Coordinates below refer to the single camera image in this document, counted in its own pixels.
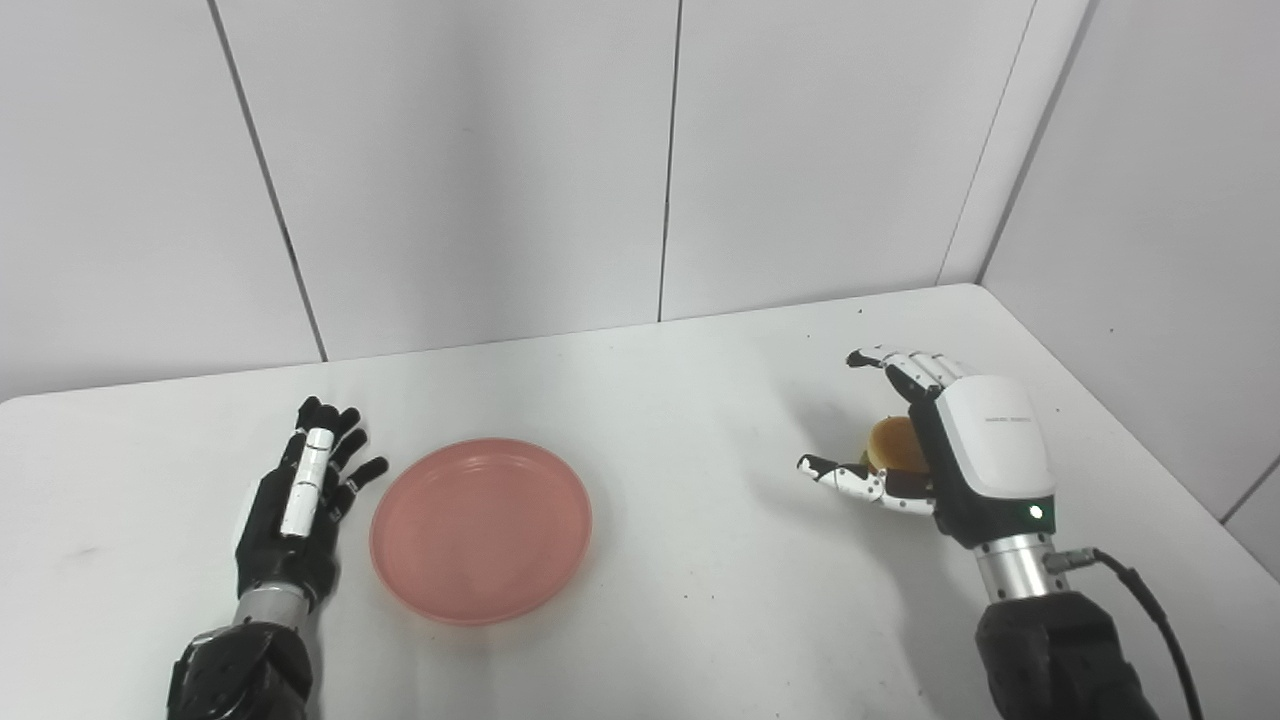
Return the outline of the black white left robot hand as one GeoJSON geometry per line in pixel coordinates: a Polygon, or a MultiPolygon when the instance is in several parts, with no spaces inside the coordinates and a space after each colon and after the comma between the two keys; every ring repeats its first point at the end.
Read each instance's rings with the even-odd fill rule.
{"type": "Polygon", "coordinates": [[[346,469],[352,456],[369,442],[360,423],[361,413],[356,407],[339,411],[315,396],[302,402],[279,464],[259,482],[236,547],[237,594],[261,585],[288,584],[301,589],[315,610],[334,591],[339,577],[339,524],[358,492],[389,468],[387,459],[378,456],[355,470],[346,469]],[[291,538],[280,533],[280,525],[306,434],[317,427],[334,432],[335,447],[319,486],[311,532],[305,538],[291,538]]]}

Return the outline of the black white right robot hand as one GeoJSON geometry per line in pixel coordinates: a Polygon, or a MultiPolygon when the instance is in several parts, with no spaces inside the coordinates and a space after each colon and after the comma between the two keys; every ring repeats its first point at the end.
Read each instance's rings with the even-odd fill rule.
{"type": "Polygon", "coordinates": [[[888,469],[805,454],[800,473],[892,512],[933,518],[965,550],[1056,533],[1056,480],[1018,380],[972,372],[942,354],[884,345],[858,348],[846,364],[879,368],[908,401],[925,466],[888,469]]]}

